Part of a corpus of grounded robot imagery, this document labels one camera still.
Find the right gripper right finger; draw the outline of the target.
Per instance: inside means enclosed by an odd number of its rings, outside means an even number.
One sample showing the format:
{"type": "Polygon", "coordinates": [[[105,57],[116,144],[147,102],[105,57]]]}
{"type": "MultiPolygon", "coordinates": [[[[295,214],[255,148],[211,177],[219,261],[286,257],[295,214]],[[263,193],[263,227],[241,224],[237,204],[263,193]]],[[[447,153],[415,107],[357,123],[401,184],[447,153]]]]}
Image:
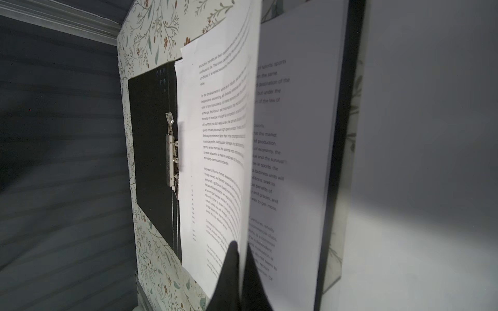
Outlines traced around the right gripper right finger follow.
{"type": "Polygon", "coordinates": [[[249,248],[246,256],[243,287],[241,291],[241,310],[244,311],[273,311],[265,293],[258,267],[256,266],[252,250],[249,248]]]}

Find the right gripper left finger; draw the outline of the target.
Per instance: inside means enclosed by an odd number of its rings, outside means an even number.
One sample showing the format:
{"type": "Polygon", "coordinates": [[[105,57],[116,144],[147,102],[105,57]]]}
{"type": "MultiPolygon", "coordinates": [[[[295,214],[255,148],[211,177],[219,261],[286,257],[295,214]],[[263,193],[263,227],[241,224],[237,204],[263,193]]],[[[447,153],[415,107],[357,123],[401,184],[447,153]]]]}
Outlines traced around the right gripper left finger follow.
{"type": "Polygon", "coordinates": [[[228,247],[217,286],[206,308],[207,311],[238,311],[239,298],[239,252],[236,241],[228,247]]]}

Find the printed paper sheet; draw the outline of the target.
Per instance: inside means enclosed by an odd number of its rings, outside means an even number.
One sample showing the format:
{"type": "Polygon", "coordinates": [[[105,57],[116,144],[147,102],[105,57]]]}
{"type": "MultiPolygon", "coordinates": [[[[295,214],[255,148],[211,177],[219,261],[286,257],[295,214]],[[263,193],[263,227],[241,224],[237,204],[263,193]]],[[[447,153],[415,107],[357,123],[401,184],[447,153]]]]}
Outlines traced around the printed paper sheet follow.
{"type": "Polygon", "coordinates": [[[326,215],[346,1],[262,24],[248,243],[274,310],[312,310],[326,215]]]}
{"type": "Polygon", "coordinates": [[[369,1],[323,310],[497,309],[497,2],[369,1]]]}

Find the teal black clip folder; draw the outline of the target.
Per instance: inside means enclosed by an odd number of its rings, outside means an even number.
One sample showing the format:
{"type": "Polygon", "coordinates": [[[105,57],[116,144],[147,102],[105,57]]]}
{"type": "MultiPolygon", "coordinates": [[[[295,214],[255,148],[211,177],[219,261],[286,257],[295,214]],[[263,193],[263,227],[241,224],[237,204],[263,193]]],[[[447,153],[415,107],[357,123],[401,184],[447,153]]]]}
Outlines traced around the teal black clip folder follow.
{"type": "MultiPolygon", "coordinates": [[[[356,53],[363,22],[364,1],[348,4],[346,31],[333,134],[327,207],[319,258],[319,276],[312,310],[320,305],[324,286],[326,252],[331,227],[328,216],[335,206],[341,169],[341,141],[347,128],[344,96],[352,87],[356,53]]],[[[182,263],[179,201],[178,91],[175,63],[167,62],[129,80],[133,156],[138,206],[154,225],[182,263]]]]}

